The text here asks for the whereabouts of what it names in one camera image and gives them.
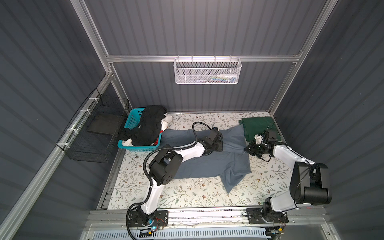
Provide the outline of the grey-blue t-shirt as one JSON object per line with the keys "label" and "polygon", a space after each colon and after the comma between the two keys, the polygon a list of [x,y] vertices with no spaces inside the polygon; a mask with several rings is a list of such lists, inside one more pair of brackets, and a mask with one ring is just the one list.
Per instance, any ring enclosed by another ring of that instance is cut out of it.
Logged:
{"label": "grey-blue t-shirt", "polygon": [[220,177],[227,193],[251,173],[249,154],[244,151],[246,141],[242,126],[220,130],[223,150],[208,156],[192,158],[181,163],[174,179]]}

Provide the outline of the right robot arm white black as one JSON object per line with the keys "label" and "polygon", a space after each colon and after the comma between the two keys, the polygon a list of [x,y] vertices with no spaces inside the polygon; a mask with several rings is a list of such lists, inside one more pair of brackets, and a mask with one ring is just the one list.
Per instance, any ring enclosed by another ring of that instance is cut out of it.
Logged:
{"label": "right robot arm white black", "polygon": [[301,206],[327,205],[332,201],[329,168],[325,164],[315,163],[293,150],[288,144],[279,142],[277,132],[266,130],[244,148],[251,156],[282,161],[292,170],[289,189],[280,195],[269,197],[263,203],[260,217],[265,223],[272,224],[282,220],[286,212],[297,210]]}

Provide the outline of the teal plastic laundry basket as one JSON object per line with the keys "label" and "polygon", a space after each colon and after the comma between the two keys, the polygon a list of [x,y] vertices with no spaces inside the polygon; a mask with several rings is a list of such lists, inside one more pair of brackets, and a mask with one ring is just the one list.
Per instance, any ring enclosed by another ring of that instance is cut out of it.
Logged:
{"label": "teal plastic laundry basket", "polygon": [[[138,126],[142,113],[144,111],[144,108],[136,108],[132,109],[128,115],[127,121],[124,125],[125,128],[133,129]],[[123,150],[128,150],[131,152],[148,152],[148,151],[154,151],[160,146],[160,143],[157,146],[151,145],[151,146],[144,146],[144,147],[127,147],[123,145],[123,141],[118,141],[118,148]]]}

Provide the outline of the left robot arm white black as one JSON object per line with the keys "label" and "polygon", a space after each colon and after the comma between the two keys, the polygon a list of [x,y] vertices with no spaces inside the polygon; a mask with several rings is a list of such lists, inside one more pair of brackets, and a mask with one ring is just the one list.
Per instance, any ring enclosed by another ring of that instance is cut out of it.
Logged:
{"label": "left robot arm white black", "polygon": [[146,197],[138,203],[132,204],[127,210],[127,220],[131,212],[135,212],[145,226],[152,224],[158,202],[165,185],[169,184],[181,164],[193,158],[208,156],[213,152],[223,150],[223,135],[217,127],[208,127],[208,135],[198,138],[195,127],[192,126],[195,141],[191,144],[164,147],[150,152],[144,160],[144,174],[149,180]]}

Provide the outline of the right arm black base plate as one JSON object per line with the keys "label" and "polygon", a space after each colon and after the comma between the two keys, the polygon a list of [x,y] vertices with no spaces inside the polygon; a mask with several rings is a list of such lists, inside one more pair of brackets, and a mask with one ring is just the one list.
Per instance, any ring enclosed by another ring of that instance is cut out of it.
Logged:
{"label": "right arm black base plate", "polygon": [[249,224],[287,224],[288,216],[285,213],[264,210],[263,208],[247,208],[245,217]]}

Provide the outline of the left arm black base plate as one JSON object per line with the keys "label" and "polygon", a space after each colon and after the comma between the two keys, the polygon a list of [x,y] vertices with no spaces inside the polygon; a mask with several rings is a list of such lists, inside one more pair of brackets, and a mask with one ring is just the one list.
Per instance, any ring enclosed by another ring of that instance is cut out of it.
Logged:
{"label": "left arm black base plate", "polygon": [[145,214],[142,210],[130,211],[126,217],[126,224],[130,228],[138,227],[166,227],[168,225],[169,211],[155,211]]}

